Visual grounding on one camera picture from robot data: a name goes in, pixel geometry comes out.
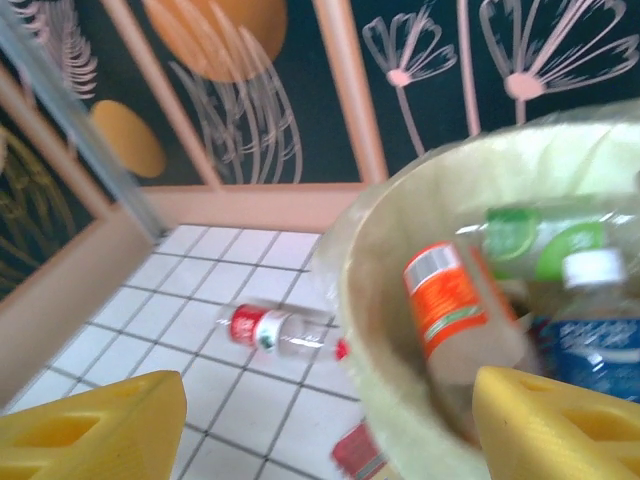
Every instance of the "pink line drawing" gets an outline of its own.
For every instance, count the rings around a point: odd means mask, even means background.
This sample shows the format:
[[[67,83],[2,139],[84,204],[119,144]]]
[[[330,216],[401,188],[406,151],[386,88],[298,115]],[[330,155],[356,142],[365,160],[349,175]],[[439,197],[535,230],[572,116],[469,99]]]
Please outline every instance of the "pink line drawing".
[[[91,44],[80,31],[73,0],[35,1],[26,5],[24,0],[9,2],[35,41],[44,47],[65,86],[79,99],[92,98],[98,60],[91,55]],[[27,99],[31,101],[33,94],[29,91],[28,79],[22,73],[21,77]]]
[[[300,183],[303,155],[298,125],[284,85],[262,46],[246,28],[235,28],[215,2],[209,2],[209,8],[220,33],[191,2],[173,1],[189,21],[189,31],[163,2],[144,0],[199,67],[225,68],[234,80],[213,82],[170,63],[193,103],[205,149],[217,171],[236,184],[279,183],[291,163],[291,183]],[[252,159],[248,179],[242,169],[245,155]]]
[[[362,29],[362,36],[374,60],[396,89],[400,110],[417,155],[425,152],[404,89],[411,83],[432,77],[455,65],[458,60],[453,45],[435,49],[442,28],[430,17],[433,1],[418,13],[401,13],[393,17],[387,29],[377,17]]]
[[[460,73],[462,74],[462,92],[467,116],[469,136],[478,135],[482,131],[478,114],[478,98],[473,75],[473,56],[471,55],[471,38],[469,31],[468,0],[458,0],[458,49],[460,50]]]
[[[526,122],[527,101],[603,82],[638,62],[639,35],[605,38],[625,11],[623,0],[533,0],[525,18],[521,0],[482,2],[482,31],[505,91],[515,100],[518,125]],[[537,21],[549,17],[553,22]],[[509,32],[498,29],[504,25],[511,25]],[[591,37],[573,41],[571,32],[578,28]]]

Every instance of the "trash bin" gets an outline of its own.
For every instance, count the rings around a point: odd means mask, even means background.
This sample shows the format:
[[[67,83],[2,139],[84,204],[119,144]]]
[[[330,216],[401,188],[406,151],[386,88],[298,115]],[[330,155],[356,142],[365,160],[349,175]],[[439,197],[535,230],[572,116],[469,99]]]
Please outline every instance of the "trash bin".
[[[312,273],[344,327],[372,433],[405,480],[490,478],[430,396],[402,283],[409,259],[450,238],[460,210],[630,192],[638,170],[640,102],[579,109],[429,152],[365,191],[323,236]]]

